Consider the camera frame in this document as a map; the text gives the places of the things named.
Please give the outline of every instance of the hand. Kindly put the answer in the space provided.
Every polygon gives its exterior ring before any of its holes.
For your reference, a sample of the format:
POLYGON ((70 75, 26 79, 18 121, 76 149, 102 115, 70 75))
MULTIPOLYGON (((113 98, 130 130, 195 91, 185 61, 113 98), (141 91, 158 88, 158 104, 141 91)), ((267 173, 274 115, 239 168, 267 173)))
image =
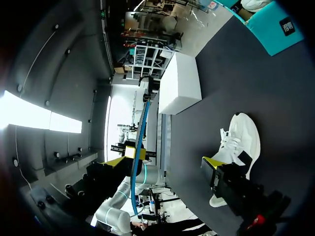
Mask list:
POLYGON ((134 225, 135 227, 139 227, 139 228, 141 228, 141 226, 144 228, 147 228, 147 226, 148 226, 147 224, 139 223, 139 222, 132 222, 132 225, 134 225))

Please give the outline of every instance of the white box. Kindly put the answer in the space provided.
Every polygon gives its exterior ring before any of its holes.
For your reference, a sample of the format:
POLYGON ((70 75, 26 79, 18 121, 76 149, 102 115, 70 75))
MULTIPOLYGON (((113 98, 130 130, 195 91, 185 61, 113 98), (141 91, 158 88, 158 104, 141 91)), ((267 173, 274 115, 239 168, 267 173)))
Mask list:
POLYGON ((196 59, 175 53, 160 82, 158 112, 176 115, 201 99, 196 59))

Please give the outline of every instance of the metal shelving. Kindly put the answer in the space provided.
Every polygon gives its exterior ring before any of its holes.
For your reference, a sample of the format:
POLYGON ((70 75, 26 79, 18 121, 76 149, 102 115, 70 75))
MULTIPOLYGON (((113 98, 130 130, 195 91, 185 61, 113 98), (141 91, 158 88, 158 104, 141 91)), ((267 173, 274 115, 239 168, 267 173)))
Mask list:
POLYGON ((141 70, 140 77, 144 75, 151 75, 155 79, 160 80, 170 59, 168 58, 160 58, 160 54, 162 51, 166 51, 174 54, 174 51, 166 49, 165 47, 159 47, 159 46, 149 46, 147 45, 136 45, 134 47, 134 56, 133 56, 133 64, 126 64, 125 66, 131 67, 131 78, 127 79, 136 79, 134 74, 136 71, 136 68, 139 68, 141 70), (147 56, 149 50, 154 50, 153 56, 147 56))

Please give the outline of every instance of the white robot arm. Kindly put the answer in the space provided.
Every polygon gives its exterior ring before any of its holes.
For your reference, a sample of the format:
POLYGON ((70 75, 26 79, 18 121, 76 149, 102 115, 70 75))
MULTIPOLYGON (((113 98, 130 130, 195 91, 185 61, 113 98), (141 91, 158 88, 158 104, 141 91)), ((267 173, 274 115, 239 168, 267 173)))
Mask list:
MULTIPOLYGON (((161 179, 162 172, 157 166, 142 164, 142 171, 136 177, 136 194, 142 192, 150 184, 164 184, 161 179)), ((130 233, 130 215, 120 210, 128 200, 130 195, 130 177, 126 177, 117 188, 115 195, 103 202, 96 211, 95 215, 98 221, 112 227, 113 233, 118 235, 131 235, 130 233)))

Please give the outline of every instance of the teal box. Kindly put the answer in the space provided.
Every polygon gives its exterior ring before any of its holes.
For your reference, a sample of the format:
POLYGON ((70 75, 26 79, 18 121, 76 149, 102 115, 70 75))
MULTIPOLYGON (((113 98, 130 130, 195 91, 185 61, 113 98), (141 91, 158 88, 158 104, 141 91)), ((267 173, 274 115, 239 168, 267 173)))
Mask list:
POLYGON ((256 36, 271 56, 304 39, 297 24, 276 1, 266 5, 248 20, 244 20, 230 9, 234 5, 233 2, 236 4, 235 0, 220 0, 218 3, 231 11, 256 36))

